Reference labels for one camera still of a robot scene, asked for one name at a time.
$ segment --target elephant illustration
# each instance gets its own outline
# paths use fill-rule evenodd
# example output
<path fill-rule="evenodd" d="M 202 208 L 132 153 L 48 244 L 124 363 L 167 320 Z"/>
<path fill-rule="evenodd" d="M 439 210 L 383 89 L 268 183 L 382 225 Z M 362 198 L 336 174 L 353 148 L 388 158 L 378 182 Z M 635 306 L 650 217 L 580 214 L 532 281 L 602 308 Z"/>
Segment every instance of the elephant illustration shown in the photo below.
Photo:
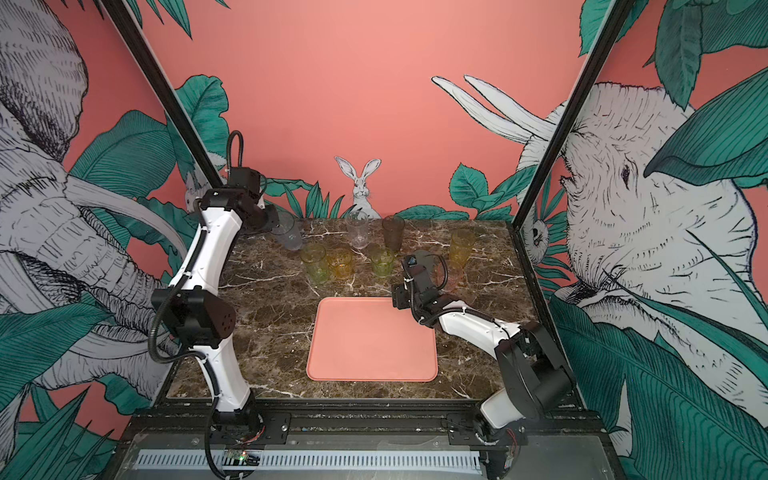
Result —
<path fill-rule="evenodd" d="M 0 38 L 0 313 L 39 313 L 90 293 L 114 322 L 96 324 L 32 382 L 57 389 L 116 373 L 152 399 L 167 372 L 147 354 L 150 297 L 162 283 L 136 265 L 91 209 L 140 220 L 181 255 L 187 248 L 153 211 L 62 167 L 88 73 L 51 9 L 42 0 L 0 2 Z M 178 348 L 167 334 L 159 347 L 166 354 Z M 27 391 L 0 412 L 0 465 L 14 451 Z"/>

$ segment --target rabbit ear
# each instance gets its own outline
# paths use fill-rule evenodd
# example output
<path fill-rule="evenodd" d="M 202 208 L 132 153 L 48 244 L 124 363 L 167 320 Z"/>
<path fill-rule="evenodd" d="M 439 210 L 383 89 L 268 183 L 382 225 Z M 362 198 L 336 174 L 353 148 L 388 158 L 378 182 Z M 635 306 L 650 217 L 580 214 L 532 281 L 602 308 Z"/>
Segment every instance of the rabbit ear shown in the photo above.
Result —
<path fill-rule="evenodd" d="M 362 169 L 362 176 L 361 178 L 366 178 L 370 174 L 376 171 L 377 168 L 379 168 L 382 164 L 382 161 L 378 158 L 374 158 L 370 162 L 366 164 L 366 167 Z"/>
<path fill-rule="evenodd" d="M 334 157 L 337 162 L 339 162 L 339 166 L 341 167 L 341 171 L 344 172 L 344 174 L 353 179 L 357 180 L 357 170 L 352 166 L 352 164 L 346 160 L 344 160 L 341 157 Z"/>

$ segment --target clear plastic cup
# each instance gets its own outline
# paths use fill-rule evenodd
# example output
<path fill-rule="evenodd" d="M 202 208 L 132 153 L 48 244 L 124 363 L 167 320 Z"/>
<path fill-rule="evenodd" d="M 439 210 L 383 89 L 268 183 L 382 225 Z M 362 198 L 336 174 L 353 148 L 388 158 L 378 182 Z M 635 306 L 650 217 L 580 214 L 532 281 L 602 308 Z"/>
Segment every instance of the clear plastic cup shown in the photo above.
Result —
<path fill-rule="evenodd" d="M 299 224 L 293 215 L 282 210 L 277 212 L 278 225 L 272 229 L 272 236 L 277 243 L 291 251 L 301 248 L 304 243 L 301 239 Z"/>
<path fill-rule="evenodd" d="M 369 230 L 370 221 L 368 217 L 360 214 L 360 217 L 346 218 L 347 241 L 352 248 L 362 250 L 370 243 Z"/>

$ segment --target green cup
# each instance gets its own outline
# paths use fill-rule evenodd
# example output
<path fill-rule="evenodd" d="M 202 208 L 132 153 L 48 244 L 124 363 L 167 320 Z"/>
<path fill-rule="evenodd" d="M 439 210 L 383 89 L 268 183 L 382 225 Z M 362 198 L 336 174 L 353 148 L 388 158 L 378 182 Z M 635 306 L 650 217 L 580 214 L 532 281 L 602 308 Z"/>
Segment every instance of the green cup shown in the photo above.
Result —
<path fill-rule="evenodd" d="M 312 283 L 321 285 L 330 278 L 331 272 L 326 258 L 326 248 L 319 243 L 305 243 L 301 247 L 301 261 L 304 262 L 306 274 Z"/>
<path fill-rule="evenodd" d="M 376 247 L 371 252 L 371 266 L 373 274 L 378 278 L 387 278 L 392 275 L 392 267 L 395 265 L 395 252 L 387 247 Z"/>

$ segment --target elephant ear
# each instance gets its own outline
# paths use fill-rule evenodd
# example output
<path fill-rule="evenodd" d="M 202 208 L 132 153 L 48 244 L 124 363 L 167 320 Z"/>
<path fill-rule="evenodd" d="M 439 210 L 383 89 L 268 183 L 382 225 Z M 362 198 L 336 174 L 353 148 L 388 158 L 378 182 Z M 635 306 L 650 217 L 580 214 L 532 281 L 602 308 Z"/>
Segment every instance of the elephant ear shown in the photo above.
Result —
<path fill-rule="evenodd" d="M 61 162 L 78 132 L 85 63 L 45 2 L 0 2 L 0 38 L 0 99 L 29 140 Z"/>

